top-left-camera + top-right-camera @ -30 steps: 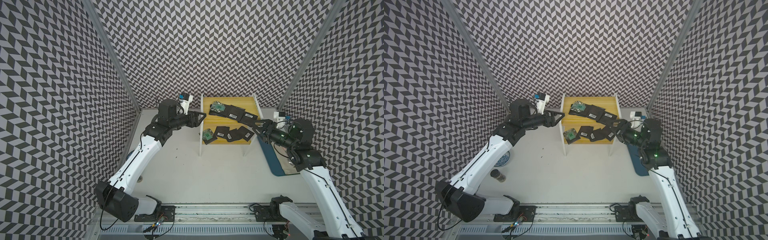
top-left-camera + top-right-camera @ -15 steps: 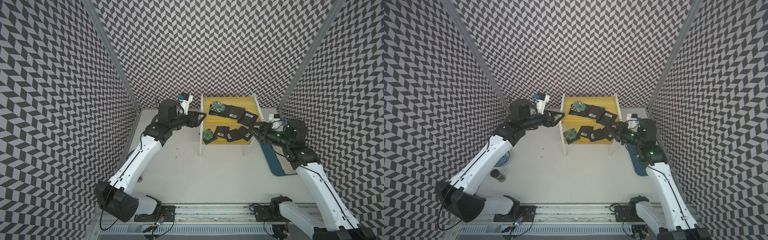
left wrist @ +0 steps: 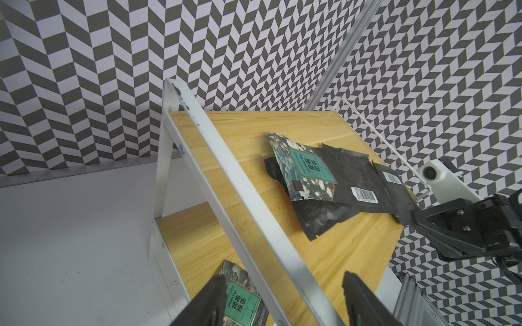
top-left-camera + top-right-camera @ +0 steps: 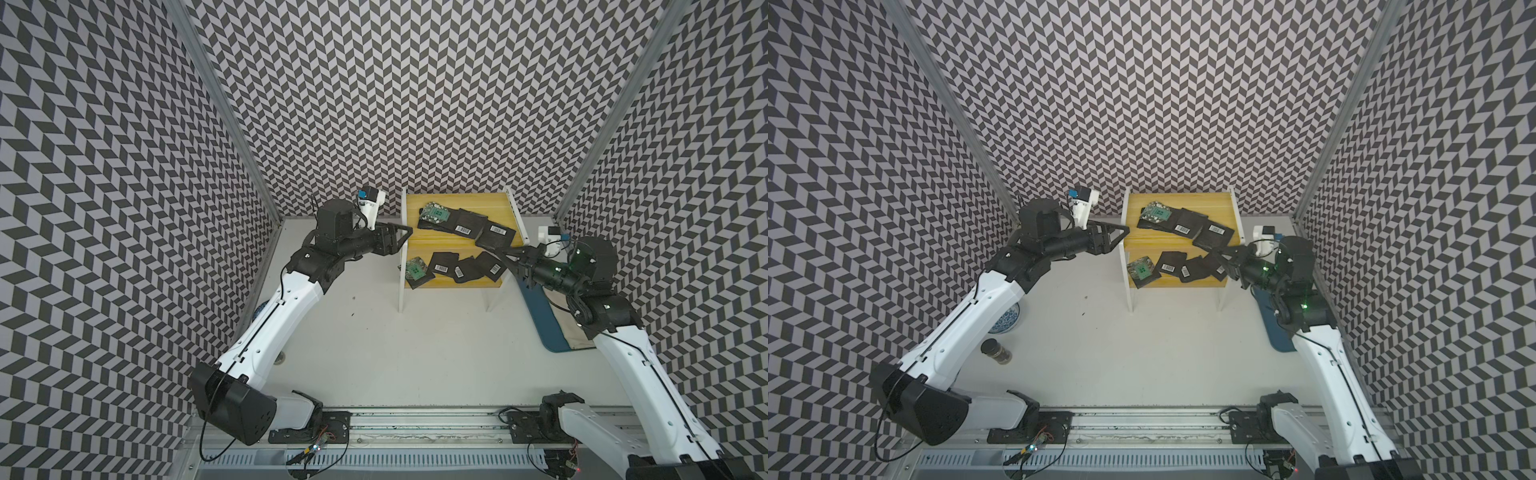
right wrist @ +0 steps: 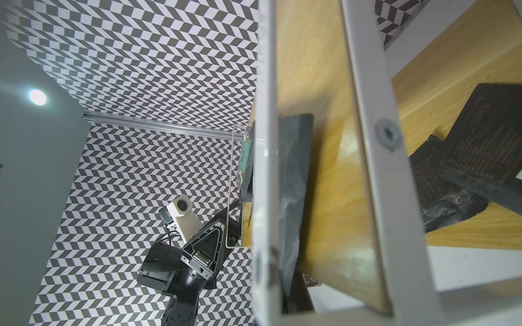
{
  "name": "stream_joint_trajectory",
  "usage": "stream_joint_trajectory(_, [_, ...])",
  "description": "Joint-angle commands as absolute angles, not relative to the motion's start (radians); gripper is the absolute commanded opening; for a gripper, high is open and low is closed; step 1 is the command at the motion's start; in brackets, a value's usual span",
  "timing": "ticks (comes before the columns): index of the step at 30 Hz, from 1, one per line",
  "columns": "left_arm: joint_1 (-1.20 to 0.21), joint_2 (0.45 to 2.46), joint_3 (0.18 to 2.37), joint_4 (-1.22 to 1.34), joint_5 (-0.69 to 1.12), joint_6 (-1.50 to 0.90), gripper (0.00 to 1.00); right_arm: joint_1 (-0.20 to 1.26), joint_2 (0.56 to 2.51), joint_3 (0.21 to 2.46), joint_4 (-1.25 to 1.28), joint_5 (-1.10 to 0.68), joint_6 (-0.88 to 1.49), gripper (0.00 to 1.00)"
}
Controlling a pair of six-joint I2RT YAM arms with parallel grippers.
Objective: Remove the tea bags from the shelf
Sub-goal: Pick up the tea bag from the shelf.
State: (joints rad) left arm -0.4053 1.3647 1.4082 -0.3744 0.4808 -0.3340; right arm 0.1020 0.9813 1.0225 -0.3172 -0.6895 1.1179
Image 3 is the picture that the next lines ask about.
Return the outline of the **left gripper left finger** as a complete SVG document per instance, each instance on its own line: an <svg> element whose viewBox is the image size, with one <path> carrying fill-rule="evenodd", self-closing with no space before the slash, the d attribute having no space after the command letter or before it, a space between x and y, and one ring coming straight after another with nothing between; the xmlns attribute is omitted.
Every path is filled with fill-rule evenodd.
<svg viewBox="0 0 522 326"><path fill-rule="evenodd" d="M214 275L170 326L222 326L226 305L226 277Z"/></svg>

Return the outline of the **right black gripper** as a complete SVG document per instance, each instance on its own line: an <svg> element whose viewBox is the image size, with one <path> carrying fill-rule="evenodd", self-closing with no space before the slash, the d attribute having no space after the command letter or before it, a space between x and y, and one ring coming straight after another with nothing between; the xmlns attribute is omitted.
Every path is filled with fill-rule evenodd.
<svg viewBox="0 0 522 326"><path fill-rule="evenodd" d="M424 235L439 259L521 261L521 194L494 194L471 202L458 198L411 212L410 225Z"/></svg>

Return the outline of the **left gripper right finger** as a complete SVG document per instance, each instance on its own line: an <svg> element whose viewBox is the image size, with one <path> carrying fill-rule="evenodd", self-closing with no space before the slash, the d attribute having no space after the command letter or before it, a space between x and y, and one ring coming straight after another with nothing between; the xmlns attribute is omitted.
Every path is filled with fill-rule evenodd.
<svg viewBox="0 0 522 326"><path fill-rule="evenodd" d="M402 325L357 274L345 272L343 290L350 326Z"/></svg>

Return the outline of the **black tea bag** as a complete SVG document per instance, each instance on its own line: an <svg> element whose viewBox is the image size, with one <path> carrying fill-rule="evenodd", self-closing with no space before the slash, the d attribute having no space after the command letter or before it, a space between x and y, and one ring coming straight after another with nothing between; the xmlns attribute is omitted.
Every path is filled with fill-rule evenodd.
<svg viewBox="0 0 522 326"><path fill-rule="evenodd" d="M338 182L339 195L335 196L337 200L348 200L350 205L363 213L396 212L396 205L378 177L369 155L326 144L322 151L341 178Z"/></svg>
<svg viewBox="0 0 522 326"><path fill-rule="evenodd" d="M372 163L390 199L392 215L402 225L411 225L411 215L419 207L409 189L402 183L396 171L382 164Z"/></svg>
<svg viewBox="0 0 522 326"><path fill-rule="evenodd" d="M291 201L299 224L310 241L322 236L335 224L357 216L361 211L352 205L319 200Z"/></svg>

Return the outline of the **green floral tea bag top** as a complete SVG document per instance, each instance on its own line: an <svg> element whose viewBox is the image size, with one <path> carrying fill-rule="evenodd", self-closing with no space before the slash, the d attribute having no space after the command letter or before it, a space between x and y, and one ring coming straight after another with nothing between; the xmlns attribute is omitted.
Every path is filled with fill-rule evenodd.
<svg viewBox="0 0 522 326"><path fill-rule="evenodd" d="M333 201L337 181L315 148L277 133L270 133L266 138L292 201Z"/></svg>

